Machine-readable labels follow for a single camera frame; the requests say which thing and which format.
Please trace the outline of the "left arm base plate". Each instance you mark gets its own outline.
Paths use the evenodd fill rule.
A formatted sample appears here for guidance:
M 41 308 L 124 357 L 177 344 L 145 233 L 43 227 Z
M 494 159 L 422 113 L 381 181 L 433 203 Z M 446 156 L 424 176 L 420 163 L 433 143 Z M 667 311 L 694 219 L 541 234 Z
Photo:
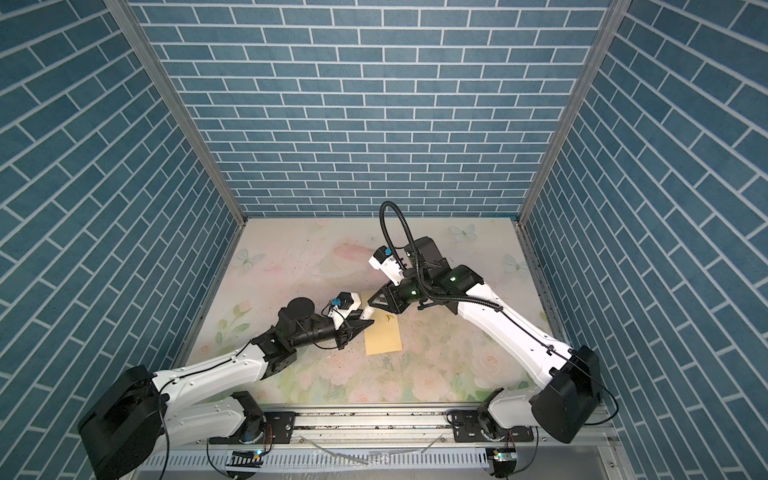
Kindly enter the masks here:
M 271 445 L 289 444 L 293 436 L 297 414 L 293 411 L 267 411 L 260 418 L 249 416 L 236 431 L 228 436 L 210 439 L 214 445 Z

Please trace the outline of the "yellow envelope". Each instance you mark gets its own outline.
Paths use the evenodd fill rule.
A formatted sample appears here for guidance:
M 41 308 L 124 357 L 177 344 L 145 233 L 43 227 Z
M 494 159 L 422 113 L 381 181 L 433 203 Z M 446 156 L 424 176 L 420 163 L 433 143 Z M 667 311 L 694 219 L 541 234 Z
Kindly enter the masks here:
M 372 290 L 360 294 L 362 306 L 365 308 Z M 375 309 L 375 323 L 364 331 L 365 353 L 367 356 L 400 352 L 403 344 L 398 318 L 395 314 Z

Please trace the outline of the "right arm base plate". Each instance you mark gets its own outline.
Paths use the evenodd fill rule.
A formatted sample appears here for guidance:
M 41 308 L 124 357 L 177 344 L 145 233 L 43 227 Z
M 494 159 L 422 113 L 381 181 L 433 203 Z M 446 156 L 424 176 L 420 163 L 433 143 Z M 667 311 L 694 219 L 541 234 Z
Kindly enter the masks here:
M 448 410 L 445 419 L 457 443 L 513 443 L 532 442 L 535 439 L 531 427 L 515 426 L 504 429 L 498 426 L 489 414 L 477 410 Z

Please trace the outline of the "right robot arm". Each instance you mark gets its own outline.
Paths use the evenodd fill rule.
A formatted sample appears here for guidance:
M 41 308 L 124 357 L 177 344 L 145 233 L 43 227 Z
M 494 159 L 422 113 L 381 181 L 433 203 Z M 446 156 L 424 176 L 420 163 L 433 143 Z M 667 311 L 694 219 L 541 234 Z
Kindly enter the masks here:
M 434 241 L 422 237 L 398 256 L 381 246 L 370 265 L 388 282 L 369 300 L 393 314 L 416 304 L 444 306 L 482 330 L 528 373 L 532 387 L 498 389 L 479 409 L 489 430 L 538 426 L 568 444 L 587 425 L 601 400 L 600 360 L 589 347 L 575 349 L 528 321 L 465 265 L 451 266 Z

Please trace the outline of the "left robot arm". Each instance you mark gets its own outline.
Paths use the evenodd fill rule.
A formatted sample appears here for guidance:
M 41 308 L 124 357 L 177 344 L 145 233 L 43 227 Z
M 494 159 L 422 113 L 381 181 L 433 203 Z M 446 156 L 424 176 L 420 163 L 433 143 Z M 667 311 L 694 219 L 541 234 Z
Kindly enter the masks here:
M 95 476 L 118 479 L 172 444 L 259 440 L 264 415 L 237 388 L 278 374 L 296 361 L 301 347 L 344 349 L 373 325 L 373 313 L 356 293 L 340 293 L 326 314 L 297 297 L 279 310 L 276 325 L 233 352 L 177 369 L 125 370 L 78 423 Z

